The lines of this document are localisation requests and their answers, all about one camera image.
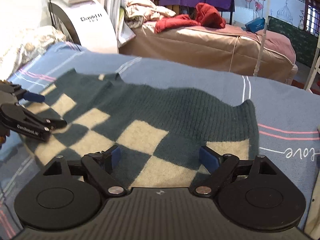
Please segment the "green cream checkered sweater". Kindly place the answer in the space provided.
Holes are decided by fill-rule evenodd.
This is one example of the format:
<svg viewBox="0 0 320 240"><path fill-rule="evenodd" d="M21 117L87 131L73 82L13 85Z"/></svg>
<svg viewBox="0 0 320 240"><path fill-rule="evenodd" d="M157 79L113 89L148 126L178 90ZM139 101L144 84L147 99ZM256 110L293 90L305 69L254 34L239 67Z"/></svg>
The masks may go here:
<svg viewBox="0 0 320 240"><path fill-rule="evenodd" d="M121 159L113 177L127 188L183 187L205 177L199 150L253 159L259 132L253 102L228 105L194 88L160 89L125 83L118 74L99 79L70 70L29 111L64 119L47 142L26 138L37 161L57 155L79 160L117 145Z"/></svg>

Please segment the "floral beige pillow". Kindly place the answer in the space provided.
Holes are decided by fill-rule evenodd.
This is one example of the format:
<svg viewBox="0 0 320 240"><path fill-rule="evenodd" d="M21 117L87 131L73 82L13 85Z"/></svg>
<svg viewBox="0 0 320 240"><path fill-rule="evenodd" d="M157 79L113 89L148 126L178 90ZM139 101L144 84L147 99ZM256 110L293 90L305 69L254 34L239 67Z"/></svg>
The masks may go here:
<svg viewBox="0 0 320 240"><path fill-rule="evenodd" d="M52 45L65 41L66 36L50 25L2 35L1 80L43 55Z"/></svg>

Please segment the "blue striped bed sheet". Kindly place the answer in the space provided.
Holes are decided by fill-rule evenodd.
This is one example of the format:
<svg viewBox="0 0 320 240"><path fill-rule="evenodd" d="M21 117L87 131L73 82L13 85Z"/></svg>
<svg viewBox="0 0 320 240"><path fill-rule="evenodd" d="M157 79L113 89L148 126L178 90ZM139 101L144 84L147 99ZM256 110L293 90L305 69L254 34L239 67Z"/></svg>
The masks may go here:
<svg viewBox="0 0 320 240"><path fill-rule="evenodd" d="M51 46L8 82L45 96L70 70L99 79L118 74L125 83L160 89L194 88L231 106L252 101L257 155L277 174L259 174L254 164L216 196L197 197L190 188L209 176L201 164L205 177L190 186L125 187L122 197L54 195L43 173L55 157L39 163L24 145L34 138L8 130L1 138L1 239L310 238L304 228L319 199L319 96L262 77L94 53L72 43ZM42 104L20 100L27 110L32 103Z"/></svg>

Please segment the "white David B machine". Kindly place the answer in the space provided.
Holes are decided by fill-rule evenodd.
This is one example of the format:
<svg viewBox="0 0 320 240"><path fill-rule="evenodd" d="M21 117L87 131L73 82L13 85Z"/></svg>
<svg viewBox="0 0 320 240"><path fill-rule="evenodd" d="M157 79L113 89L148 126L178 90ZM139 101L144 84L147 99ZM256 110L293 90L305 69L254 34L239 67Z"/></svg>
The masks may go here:
<svg viewBox="0 0 320 240"><path fill-rule="evenodd" d="M114 27L98 0L48 0L47 7L52 26L67 41L97 53L118 53Z"/></svg>

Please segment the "brown covered massage bed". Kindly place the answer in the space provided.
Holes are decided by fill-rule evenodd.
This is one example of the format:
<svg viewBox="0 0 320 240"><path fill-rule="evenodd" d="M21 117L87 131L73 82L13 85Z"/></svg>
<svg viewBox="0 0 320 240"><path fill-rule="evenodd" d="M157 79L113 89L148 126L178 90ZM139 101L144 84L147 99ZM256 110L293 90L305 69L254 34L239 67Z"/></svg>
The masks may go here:
<svg viewBox="0 0 320 240"><path fill-rule="evenodd" d="M158 34L155 26L155 22L146 22L135 29L135 38L120 53L247 76L253 75L261 53L259 77L289 85L298 72L293 46L279 33L267 31L262 44L262 30L251 33L233 25L223 29L181 27Z"/></svg>

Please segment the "white folded screen panels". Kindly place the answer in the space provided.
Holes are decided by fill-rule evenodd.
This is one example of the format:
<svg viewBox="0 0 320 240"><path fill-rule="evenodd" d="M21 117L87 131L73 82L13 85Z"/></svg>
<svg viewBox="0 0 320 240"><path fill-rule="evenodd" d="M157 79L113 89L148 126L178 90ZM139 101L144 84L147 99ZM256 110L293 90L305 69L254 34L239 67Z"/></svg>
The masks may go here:
<svg viewBox="0 0 320 240"><path fill-rule="evenodd" d="M126 3L127 0L104 0L104 7L114 27L119 48L136 36L125 23Z"/></svg>

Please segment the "beige crumpled blanket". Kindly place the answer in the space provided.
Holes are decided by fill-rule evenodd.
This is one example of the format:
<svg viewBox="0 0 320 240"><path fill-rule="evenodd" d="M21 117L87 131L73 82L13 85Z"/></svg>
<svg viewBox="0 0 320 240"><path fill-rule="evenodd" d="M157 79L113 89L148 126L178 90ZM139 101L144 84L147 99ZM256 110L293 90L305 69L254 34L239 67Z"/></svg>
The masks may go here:
<svg viewBox="0 0 320 240"><path fill-rule="evenodd" d="M125 23L130 29L141 27L148 21L176 16L176 12L166 7L155 5L151 0L126 0Z"/></svg>

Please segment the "blue bag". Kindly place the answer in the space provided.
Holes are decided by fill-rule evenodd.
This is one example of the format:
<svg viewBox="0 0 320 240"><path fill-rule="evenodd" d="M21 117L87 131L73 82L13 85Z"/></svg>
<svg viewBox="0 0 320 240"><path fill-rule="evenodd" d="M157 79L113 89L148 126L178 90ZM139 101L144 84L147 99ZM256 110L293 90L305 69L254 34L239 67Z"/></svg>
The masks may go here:
<svg viewBox="0 0 320 240"><path fill-rule="evenodd" d="M259 30L263 30L265 26L264 18L255 18L252 21L245 24L246 30L252 33L256 33Z"/></svg>

